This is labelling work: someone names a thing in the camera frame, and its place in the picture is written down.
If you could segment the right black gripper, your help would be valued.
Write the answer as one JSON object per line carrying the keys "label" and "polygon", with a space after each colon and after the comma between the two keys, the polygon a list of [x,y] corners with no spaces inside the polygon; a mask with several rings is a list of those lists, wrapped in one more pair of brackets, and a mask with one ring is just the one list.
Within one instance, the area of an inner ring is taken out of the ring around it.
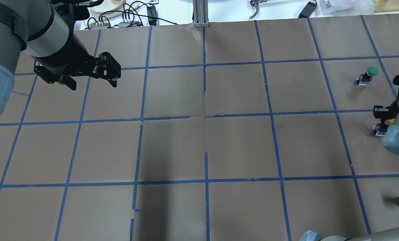
{"label": "right black gripper", "polygon": [[398,113],[399,113],[399,99],[396,99],[387,107],[380,105],[375,105],[373,107],[374,117],[376,119],[380,119],[381,121],[387,119],[395,119]]}

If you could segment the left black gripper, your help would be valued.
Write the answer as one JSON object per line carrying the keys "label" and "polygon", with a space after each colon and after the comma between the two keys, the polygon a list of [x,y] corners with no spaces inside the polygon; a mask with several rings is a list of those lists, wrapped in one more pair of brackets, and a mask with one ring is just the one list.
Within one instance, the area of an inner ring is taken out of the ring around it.
{"label": "left black gripper", "polygon": [[34,57],[34,60],[34,73],[46,83],[59,83],[71,90],[77,88],[73,76],[89,76],[108,81],[121,77],[121,65],[109,52],[93,57],[73,33],[69,34],[60,50],[46,57]]}

